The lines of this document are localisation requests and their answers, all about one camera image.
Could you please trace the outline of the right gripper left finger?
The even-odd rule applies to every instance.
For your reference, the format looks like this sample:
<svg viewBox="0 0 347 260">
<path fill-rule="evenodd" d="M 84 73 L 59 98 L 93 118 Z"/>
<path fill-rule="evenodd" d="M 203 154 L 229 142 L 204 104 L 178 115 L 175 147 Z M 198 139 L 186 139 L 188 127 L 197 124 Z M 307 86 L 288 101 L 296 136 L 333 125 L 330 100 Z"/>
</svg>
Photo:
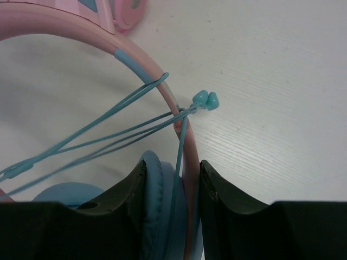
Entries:
<svg viewBox="0 0 347 260">
<path fill-rule="evenodd" d="M 70 209 L 57 202 L 1 203 L 1 259 L 138 259 L 146 165 Z"/>
</svg>

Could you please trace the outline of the blue pink cat-ear headphones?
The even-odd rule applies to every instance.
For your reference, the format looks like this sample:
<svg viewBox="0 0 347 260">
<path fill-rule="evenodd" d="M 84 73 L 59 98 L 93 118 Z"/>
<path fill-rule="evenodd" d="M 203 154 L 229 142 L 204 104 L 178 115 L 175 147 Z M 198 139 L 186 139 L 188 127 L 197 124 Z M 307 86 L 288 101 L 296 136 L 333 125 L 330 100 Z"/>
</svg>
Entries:
<svg viewBox="0 0 347 260">
<path fill-rule="evenodd" d="M 115 30 L 109 1 L 1 1 L 1 39 L 48 34 L 77 40 L 103 50 L 132 70 L 144 83 L 164 73 L 159 65 Z M 183 146 L 183 187 L 188 207 L 184 259 L 200 259 L 203 251 L 198 215 L 200 166 L 189 120 L 173 125 Z"/>
</svg>

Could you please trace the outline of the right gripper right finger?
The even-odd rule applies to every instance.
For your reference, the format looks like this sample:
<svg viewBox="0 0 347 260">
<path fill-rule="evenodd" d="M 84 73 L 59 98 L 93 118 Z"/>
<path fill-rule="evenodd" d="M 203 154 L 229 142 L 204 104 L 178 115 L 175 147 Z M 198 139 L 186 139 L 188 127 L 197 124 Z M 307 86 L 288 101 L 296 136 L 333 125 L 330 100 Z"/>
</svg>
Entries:
<svg viewBox="0 0 347 260">
<path fill-rule="evenodd" d="M 206 259 L 346 259 L 346 202 L 265 204 L 200 164 Z"/>
</svg>

